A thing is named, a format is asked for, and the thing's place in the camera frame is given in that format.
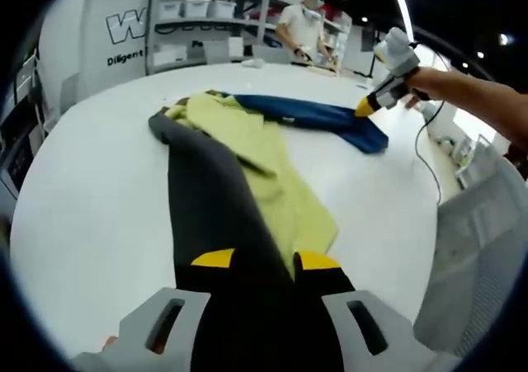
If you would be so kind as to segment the person's right hand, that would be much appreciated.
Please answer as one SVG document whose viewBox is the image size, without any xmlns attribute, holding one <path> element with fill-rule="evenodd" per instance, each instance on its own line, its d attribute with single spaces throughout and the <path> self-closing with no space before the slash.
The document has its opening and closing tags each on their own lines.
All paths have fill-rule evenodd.
<svg viewBox="0 0 528 372">
<path fill-rule="evenodd" d="M 422 99 L 417 92 L 425 93 L 430 100 L 438 101 L 441 94 L 436 90 L 435 81 L 439 71 L 434 68 L 419 67 L 418 70 L 406 79 L 406 84 L 412 92 L 411 98 L 405 104 L 410 109 L 418 104 Z"/>
</svg>

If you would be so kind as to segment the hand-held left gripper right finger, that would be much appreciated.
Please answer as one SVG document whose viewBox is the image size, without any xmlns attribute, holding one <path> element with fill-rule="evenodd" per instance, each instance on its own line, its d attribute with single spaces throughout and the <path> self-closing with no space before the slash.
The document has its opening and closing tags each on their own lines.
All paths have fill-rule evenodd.
<svg viewBox="0 0 528 372">
<path fill-rule="evenodd" d="M 411 324 L 369 291 L 357 291 L 332 258 L 294 256 L 299 320 L 296 371 L 416 371 Z"/>
</svg>

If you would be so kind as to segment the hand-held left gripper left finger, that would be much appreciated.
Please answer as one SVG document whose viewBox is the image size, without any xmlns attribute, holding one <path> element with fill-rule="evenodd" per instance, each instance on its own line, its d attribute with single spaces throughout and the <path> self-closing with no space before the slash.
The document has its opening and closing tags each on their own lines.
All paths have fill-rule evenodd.
<svg viewBox="0 0 528 372">
<path fill-rule="evenodd" d="M 229 369 L 240 347 L 243 287 L 264 271 L 244 248 L 207 252 L 176 268 L 176 286 L 158 290 L 126 315 L 117 341 L 71 360 L 75 371 Z"/>
</svg>

